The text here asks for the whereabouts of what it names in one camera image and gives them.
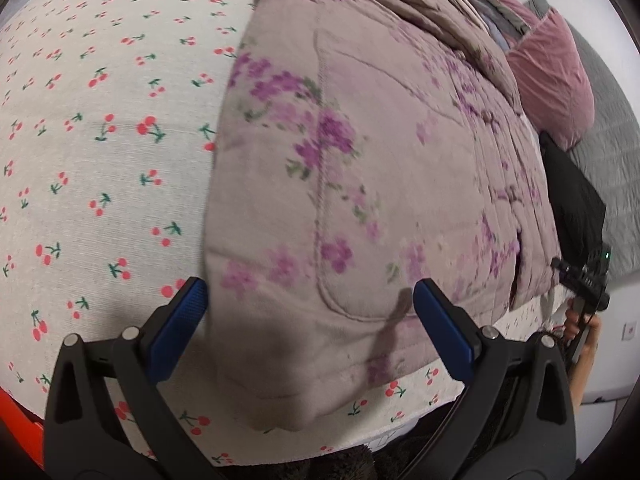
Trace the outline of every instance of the gray bedspread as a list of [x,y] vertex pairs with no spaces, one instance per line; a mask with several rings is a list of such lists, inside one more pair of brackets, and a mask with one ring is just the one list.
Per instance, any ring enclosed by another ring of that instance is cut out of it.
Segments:
[[[526,3],[539,17],[547,0]],[[610,276],[640,269],[640,126],[622,88],[593,47],[570,24],[595,99],[591,130],[570,150],[607,205],[602,237],[611,244]]]

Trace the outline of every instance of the blue gripper pad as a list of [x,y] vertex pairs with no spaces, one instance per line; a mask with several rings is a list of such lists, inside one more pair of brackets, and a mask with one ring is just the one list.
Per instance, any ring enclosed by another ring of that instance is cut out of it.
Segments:
[[414,287],[414,309],[449,375],[469,385],[474,376],[472,348],[423,281]]
[[146,356],[145,375],[152,384],[171,377],[209,303],[207,284],[190,278],[171,300],[172,312],[159,330]]

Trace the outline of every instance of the person's arm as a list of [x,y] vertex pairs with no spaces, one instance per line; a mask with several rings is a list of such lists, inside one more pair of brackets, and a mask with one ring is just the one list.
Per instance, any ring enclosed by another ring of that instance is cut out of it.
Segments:
[[[598,339],[602,328],[602,320],[594,315],[589,322],[591,330],[580,352],[578,362],[569,370],[569,391],[571,402],[574,406],[574,414],[578,412],[584,397],[584,390],[587,386],[589,374],[593,368],[593,362],[598,349]],[[566,311],[566,321],[564,322],[564,338],[568,341],[578,335],[578,313],[572,309]]]

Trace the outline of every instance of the human hand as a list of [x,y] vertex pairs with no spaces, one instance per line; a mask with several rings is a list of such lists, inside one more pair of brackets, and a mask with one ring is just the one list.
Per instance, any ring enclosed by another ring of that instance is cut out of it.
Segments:
[[[564,339],[566,341],[573,340],[579,332],[578,329],[578,320],[580,315],[574,310],[574,299],[571,298],[568,302],[569,308],[566,311],[566,320],[564,321]],[[597,314],[593,316],[585,315],[585,322],[589,320],[590,332],[587,335],[587,339],[584,342],[584,346],[582,347],[582,352],[580,355],[585,354],[586,352],[595,352],[598,348],[598,339],[600,338],[600,332],[602,329],[602,320]]]

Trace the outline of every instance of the silver screw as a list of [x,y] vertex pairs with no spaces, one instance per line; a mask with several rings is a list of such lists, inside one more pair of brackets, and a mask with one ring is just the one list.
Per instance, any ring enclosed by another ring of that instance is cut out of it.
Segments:
[[122,338],[131,341],[137,338],[138,334],[140,334],[140,329],[137,326],[127,326],[126,329],[122,331]]
[[487,339],[496,339],[500,335],[500,332],[491,325],[485,325],[482,327],[482,335]]
[[65,346],[73,346],[78,342],[78,334],[69,334],[62,342]]
[[543,335],[540,338],[540,341],[542,341],[542,344],[547,348],[553,348],[556,345],[556,342],[554,341],[554,339],[549,335]]

